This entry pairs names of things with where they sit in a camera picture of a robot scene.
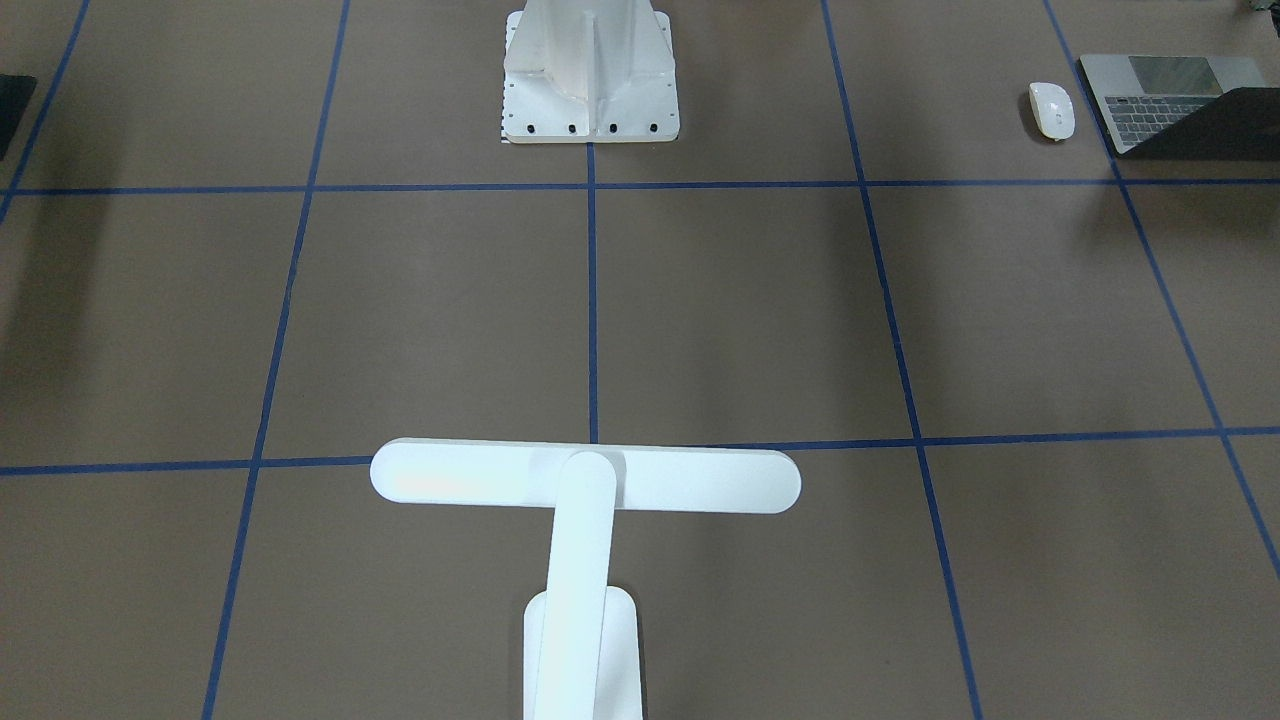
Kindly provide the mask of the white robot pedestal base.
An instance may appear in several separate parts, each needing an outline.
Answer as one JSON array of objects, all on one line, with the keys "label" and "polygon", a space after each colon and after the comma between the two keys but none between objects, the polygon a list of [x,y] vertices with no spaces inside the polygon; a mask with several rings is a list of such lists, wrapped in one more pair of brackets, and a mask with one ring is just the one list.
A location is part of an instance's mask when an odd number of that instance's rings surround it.
[{"label": "white robot pedestal base", "polygon": [[669,17],[649,1],[527,1],[506,18],[508,143],[666,143],[681,131]]}]

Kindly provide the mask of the black mouse pad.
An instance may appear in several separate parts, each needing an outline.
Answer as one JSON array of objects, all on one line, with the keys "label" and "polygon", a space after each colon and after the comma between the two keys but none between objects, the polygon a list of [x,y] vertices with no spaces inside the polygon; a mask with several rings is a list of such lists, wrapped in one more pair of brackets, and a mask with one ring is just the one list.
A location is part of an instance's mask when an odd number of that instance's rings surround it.
[{"label": "black mouse pad", "polygon": [[1,74],[0,158],[9,152],[13,138],[29,105],[38,79],[33,76]]}]

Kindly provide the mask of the white desk lamp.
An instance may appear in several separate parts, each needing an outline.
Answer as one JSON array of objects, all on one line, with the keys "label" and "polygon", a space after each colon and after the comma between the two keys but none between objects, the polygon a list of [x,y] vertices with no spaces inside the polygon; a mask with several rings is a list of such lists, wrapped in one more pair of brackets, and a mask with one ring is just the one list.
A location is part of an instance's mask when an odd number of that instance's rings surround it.
[{"label": "white desk lamp", "polygon": [[645,714],[637,606],[608,580],[617,512],[772,515],[803,491],[774,450],[477,439],[393,439],[370,480],[394,503],[553,511],[547,585],[524,610],[526,719]]}]

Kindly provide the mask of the grey laptop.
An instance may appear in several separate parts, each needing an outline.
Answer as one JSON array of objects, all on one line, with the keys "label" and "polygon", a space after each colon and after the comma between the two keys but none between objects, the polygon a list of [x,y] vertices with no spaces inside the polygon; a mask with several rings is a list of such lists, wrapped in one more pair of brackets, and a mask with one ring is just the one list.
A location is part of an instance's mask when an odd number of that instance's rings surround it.
[{"label": "grey laptop", "polygon": [[1117,159],[1277,160],[1279,88],[1247,56],[1085,54],[1078,64]]}]

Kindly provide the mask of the white computer mouse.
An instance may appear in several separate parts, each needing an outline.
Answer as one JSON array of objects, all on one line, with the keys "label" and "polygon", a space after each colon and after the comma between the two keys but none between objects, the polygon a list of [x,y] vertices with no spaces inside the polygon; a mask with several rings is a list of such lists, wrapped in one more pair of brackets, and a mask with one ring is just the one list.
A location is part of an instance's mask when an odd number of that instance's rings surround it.
[{"label": "white computer mouse", "polygon": [[1044,138],[1062,142],[1075,135],[1076,118],[1073,100],[1062,86],[1030,82],[1028,97],[1036,127]]}]

